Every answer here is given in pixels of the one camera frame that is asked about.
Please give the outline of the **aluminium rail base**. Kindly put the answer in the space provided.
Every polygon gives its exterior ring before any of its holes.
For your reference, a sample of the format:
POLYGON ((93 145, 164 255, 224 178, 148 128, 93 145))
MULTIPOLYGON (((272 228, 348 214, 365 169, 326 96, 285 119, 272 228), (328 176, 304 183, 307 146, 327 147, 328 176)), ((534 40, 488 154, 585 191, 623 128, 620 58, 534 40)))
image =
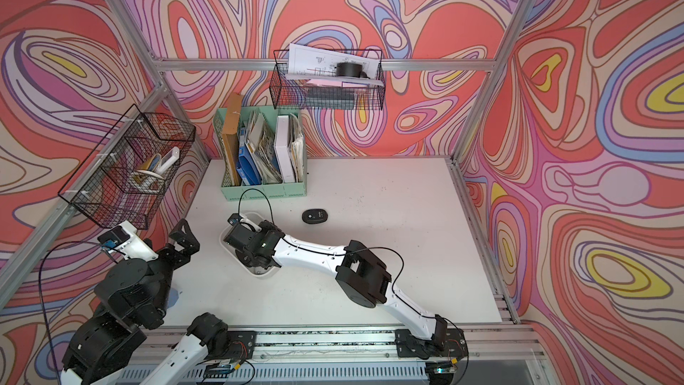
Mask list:
MULTIPOLYGON (((197 365, 178 384, 194 383, 362 383, 363 381, 427 381, 438 367, 453 374, 458 383, 472 383, 479 367, 505 372, 528 373, 534 383, 543 383, 543 370, 534 363, 544 358, 531 328, 504 324, 501 327, 463 327, 468 356, 456 358, 399 358, 395 345, 397 328, 308 327, 277 330, 272 327, 235 329, 254 331, 256 347, 250 360, 230 375, 202 380, 206 365, 197 365)), ((152 334, 152 343, 135 352, 121 378, 114 384, 146 384, 150 374, 169 355, 185 334, 163 328, 152 334)))

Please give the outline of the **green file organizer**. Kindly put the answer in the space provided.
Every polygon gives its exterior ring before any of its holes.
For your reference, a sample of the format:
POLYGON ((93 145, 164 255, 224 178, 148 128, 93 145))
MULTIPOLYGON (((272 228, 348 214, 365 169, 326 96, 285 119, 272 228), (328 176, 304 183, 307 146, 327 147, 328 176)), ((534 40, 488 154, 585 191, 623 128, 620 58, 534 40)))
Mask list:
MULTIPOLYGON (((221 140, 221 130, 224 125, 226 109, 217 110, 213 119, 215 133, 219 140, 219 147, 224 159, 224 148, 221 140)), ((240 113, 240 134, 246 137, 246 144, 256 163, 262 179, 261 185, 224 186, 228 177, 224 171, 221 191, 228 201, 238 199, 254 199, 257 191, 263 192, 269 198, 287 198, 306 195, 307 153, 304 128, 297 111, 274 109, 271 106, 243 107, 240 113), (277 117, 290 117, 290 158, 296 173, 297 182, 283 183, 278 161, 274 151, 274 139, 277 117)))

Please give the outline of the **brown envelope folder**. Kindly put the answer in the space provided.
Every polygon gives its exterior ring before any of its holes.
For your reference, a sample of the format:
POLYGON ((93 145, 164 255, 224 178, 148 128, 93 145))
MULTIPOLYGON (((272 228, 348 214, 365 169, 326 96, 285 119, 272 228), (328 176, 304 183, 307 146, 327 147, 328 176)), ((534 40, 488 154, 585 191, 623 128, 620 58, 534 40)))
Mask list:
POLYGON ((242 96, 230 94, 226 102, 226 115, 221 130, 224 148, 224 163, 228 180, 224 186, 239 186, 242 183, 237 171, 240 134, 240 113, 242 112, 242 96))

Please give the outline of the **black tape roll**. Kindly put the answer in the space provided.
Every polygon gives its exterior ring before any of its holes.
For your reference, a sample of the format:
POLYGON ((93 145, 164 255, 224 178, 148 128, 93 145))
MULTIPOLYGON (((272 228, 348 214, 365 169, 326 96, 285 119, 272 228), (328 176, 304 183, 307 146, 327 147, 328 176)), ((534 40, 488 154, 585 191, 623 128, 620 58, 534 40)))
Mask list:
POLYGON ((338 78, 368 78, 363 64, 356 62, 339 62, 335 71, 338 78))

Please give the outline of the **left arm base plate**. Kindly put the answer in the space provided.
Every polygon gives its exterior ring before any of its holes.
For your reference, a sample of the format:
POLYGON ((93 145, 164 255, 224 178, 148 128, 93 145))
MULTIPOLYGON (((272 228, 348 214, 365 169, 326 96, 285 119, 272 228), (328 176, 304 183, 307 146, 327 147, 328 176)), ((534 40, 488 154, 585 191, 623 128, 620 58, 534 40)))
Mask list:
POLYGON ((254 331, 220 332, 214 346, 216 360, 250 360, 253 356, 258 334, 254 331))

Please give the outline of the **white book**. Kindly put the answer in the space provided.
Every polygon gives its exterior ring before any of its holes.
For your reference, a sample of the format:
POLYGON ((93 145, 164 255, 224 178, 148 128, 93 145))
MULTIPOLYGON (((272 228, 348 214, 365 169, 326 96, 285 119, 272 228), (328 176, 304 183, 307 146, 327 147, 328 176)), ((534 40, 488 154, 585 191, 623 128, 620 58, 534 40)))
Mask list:
POLYGON ((296 173, 290 158, 290 117, 280 115, 277 117, 274 151, 281 178, 285 184, 297 182, 296 173))

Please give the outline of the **blue folder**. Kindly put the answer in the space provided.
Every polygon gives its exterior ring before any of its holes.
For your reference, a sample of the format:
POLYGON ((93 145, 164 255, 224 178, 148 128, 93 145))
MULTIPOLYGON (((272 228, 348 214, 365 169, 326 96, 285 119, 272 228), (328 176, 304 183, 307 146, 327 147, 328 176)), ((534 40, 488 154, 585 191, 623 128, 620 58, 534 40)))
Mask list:
POLYGON ((243 135, 239 141, 238 151, 238 174, 242 178, 244 185, 261 185, 262 179, 259 174, 256 163, 252 159, 249 148, 246 144, 246 137, 243 135))

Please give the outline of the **green circuit board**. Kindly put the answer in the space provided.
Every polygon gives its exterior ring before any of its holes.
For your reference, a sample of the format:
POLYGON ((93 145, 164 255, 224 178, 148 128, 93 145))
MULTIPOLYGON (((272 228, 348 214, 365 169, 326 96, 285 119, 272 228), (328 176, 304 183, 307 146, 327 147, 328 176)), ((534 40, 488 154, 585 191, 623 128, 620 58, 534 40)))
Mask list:
POLYGON ((237 372, 242 365, 240 363, 238 364, 228 364, 228 365, 222 365, 222 364, 213 364, 213 365, 206 365, 206 368, 204 370, 204 373, 202 374, 202 380, 206 381, 211 378, 218 378, 221 375, 230 375, 235 372, 237 372))

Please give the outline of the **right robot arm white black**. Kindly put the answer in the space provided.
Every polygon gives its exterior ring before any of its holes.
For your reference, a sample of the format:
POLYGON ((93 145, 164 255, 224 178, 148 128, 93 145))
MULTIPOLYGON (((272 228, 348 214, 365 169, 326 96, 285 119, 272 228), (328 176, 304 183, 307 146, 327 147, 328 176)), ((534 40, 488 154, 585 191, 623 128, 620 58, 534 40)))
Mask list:
POLYGON ((326 246, 287 235, 274 223, 256 224, 239 213, 229 217, 223 243, 249 272, 299 267, 335 279, 347 297, 363 308, 383 308, 403 324, 411 337, 407 347, 428 358, 445 350, 447 319, 419 307, 397 286, 397 278, 375 252, 356 240, 345 246, 326 246))

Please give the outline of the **white tube in basket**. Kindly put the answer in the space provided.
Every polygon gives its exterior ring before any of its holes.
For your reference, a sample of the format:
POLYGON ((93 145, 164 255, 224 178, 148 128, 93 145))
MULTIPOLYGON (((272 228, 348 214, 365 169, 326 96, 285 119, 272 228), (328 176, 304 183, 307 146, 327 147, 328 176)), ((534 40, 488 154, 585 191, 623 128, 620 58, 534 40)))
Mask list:
POLYGON ((171 169, 173 165, 180 159, 180 149, 176 146, 172 147, 160 160, 158 166, 154 169, 157 175, 163 176, 171 169))

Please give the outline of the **white storage tray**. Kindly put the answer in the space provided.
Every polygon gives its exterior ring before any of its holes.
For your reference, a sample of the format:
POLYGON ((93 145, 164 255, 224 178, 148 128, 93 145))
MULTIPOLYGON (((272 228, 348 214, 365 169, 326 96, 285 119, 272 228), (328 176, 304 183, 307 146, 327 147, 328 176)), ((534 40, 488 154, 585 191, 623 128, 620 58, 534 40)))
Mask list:
MULTIPOLYGON (((265 220, 265 217, 256 211, 249 211, 248 210, 246 213, 242 213, 242 216, 245 217, 246 222, 251 223, 253 226, 257 226, 261 221, 265 220)), ((229 233, 232 230, 233 230, 233 226, 228 225, 220 233, 220 235, 218 237, 218 244, 224 251, 226 251, 228 253, 229 258, 231 258, 239 267, 241 267, 250 276, 252 276, 254 278, 258 278, 260 280, 270 279, 271 277, 275 276, 279 272, 279 269, 277 267, 264 268, 264 267, 248 267, 248 266, 245 266, 240 261, 236 249, 224 241, 224 238, 226 238, 226 236, 229 235, 229 233)))

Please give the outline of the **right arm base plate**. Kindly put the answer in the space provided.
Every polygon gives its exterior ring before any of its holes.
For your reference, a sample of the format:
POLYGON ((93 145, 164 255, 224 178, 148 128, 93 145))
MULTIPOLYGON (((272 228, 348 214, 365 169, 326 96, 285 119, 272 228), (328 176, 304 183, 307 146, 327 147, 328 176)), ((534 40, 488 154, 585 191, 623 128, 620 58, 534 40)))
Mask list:
POLYGON ((408 329, 395 330, 395 345, 399 358, 456 358, 468 356, 467 342, 461 330, 447 329, 434 340, 421 340, 408 329))

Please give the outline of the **black mouse top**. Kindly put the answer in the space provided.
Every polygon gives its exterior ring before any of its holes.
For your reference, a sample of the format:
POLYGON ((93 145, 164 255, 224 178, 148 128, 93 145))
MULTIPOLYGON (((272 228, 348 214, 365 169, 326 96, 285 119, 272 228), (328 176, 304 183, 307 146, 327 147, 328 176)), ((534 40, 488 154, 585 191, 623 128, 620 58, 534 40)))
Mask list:
POLYGON ((324 209, 309 209, 305 210, 301 219, 305 224, 318 225, 325 223, 329 218, 328 212, 324 209))

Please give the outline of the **white paper sheets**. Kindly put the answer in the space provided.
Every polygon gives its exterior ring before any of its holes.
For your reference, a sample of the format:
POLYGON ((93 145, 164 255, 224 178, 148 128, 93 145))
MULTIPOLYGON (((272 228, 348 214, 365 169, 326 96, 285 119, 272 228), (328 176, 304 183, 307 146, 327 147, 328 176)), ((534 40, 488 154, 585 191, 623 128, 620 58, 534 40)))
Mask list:
POLYGON ((379 59, 291 44, 284 78, 312 87, 384 87, 380 66, 379 59), (338 78, 335 69, 339 62, 363 64, 368 78, 338 78))

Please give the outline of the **yellow tape roll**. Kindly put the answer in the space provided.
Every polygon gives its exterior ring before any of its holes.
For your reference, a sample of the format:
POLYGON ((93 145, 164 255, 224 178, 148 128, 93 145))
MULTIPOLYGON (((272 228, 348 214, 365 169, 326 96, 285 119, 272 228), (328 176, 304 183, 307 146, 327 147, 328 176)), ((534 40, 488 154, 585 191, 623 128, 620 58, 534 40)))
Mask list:
POLYGON ((161 155, 156 153, 132 172, 130 182, 137 191, 143 194, 157 194, 161 191, 165 178, 157 171, 160 162, 161 155))

